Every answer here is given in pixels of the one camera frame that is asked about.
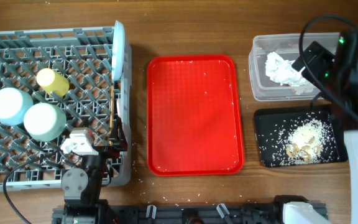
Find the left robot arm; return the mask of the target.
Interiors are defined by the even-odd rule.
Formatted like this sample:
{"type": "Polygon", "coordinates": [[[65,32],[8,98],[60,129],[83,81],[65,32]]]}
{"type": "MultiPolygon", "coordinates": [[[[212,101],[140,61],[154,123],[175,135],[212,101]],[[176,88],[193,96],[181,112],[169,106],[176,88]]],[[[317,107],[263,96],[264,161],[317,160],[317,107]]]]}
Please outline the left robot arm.
{"type": "Polygon", "coordinates": [[[82,161],[79,167],[66,171],[61,179],[65,205],[53,211],[52,223],[119,223],[119,216],[108,201],[99,196],[104,174],[108,171],[106,161],[117,159],[128,148],[121,118],[113,122],[109,140],[109,145],[94,145],[90,128],[75,128],[64,140],[61,150],[80,156],[82,161]]]}

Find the wooden chopstick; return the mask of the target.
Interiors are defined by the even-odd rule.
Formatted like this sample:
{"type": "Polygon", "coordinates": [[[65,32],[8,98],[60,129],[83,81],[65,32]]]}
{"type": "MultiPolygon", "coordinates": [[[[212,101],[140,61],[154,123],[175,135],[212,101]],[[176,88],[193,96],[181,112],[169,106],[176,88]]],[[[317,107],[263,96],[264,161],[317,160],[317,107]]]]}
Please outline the wooden chopstick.
{"type": "Polygon", "coordinates": [[[112,146],[112,131],[113,131],[113,121],[114,121],[114,84],[111,85],[111,87],[109,88],[109,93],[110,93],[110,119],[109,119],[109,125],[110,125],[110,130],[109,130],[109,136],[108,136],[108,140],[109,140],[109,145],[112,146]]]}

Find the white plastic fork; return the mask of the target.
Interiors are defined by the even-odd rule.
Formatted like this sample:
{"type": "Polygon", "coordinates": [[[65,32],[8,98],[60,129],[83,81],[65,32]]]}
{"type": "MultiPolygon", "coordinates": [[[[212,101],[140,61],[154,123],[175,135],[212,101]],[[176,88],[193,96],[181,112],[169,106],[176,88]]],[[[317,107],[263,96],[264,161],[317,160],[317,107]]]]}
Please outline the white plastic fork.
{"type": "Polygon", "coordinates": [[[122,118],[122,111],[121,111],[121,100],[118,99],[116,100],[116,108],[117,108],[117,116],[120,118],[121,121],[123,121],[123,118],[122,118]]]}

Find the light blue plate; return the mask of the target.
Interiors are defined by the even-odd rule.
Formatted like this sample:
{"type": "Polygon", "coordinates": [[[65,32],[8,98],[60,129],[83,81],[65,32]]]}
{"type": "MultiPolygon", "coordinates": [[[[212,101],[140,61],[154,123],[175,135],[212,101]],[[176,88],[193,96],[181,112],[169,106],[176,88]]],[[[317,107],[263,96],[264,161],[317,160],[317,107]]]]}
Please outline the light blue plate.
{"type": "Polygon", "coordinates": [[[112,40],[112,57],[111,57],[111,66],[112,66],[112,80],[118,81],[121,78],[122,70],[124,67],[124,50],[125,50],[125,30],[124,25],[116,21],[114,25],[114,33],[112,40]]]}

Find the green bowl with food scraps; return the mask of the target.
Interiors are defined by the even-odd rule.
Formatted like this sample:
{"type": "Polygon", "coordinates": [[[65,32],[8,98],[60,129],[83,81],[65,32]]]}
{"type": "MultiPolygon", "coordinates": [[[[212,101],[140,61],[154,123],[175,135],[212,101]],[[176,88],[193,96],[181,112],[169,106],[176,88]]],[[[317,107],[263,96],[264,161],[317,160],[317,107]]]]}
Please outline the green bowl with food scraps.
{"type": "Polygon", "coordinates": [[[61,135],[65,129],[67,117],[56,105],[38,103],[31,106],[24,116],[24,127],[37,141],[51,141],[61,135]]]}

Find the white napkin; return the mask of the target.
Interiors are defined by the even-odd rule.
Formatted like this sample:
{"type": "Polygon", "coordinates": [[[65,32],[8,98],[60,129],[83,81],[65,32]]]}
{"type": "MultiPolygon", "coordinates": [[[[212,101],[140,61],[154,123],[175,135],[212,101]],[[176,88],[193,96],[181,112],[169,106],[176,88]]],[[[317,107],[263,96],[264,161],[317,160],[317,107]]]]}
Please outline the white napkin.
{"type": "Polygon", "coordinates": [[[294,89],[296,95],[312,93],[314,86],[302,76],[303,70],[298,72],[292,67],[294,62],[294,60],[285,60],[276,52],[271,52],[267,55],[265,74],[280,86],[296,87],[294,89]]]}

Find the yellow plastic cup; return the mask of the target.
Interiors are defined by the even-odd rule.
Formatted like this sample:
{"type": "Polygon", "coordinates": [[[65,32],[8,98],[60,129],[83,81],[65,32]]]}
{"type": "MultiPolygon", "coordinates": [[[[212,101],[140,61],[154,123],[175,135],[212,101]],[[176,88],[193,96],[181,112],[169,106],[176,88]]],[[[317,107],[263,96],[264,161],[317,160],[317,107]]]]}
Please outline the yellow plastic cup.
{"type": "Polygon", "coordinates": [[[47,94],[54,92],[58,96],[66,95],[70,87],[67,78],[50,68],[41,69],[37,73],[36,82],[47,94]]]}

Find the light blue bowl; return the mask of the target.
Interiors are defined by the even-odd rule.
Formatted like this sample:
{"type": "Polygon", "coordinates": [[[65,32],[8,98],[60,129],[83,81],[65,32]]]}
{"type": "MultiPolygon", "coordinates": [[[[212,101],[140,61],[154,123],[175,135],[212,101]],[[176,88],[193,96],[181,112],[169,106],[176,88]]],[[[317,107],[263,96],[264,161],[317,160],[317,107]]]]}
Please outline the light blue bowl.
{"type": "Polygon", "coordinates": [[[24,122],[27,110],[34,105],[32,97],[16,88],[0,90],[0,123],[15,126],[24,122]]]}

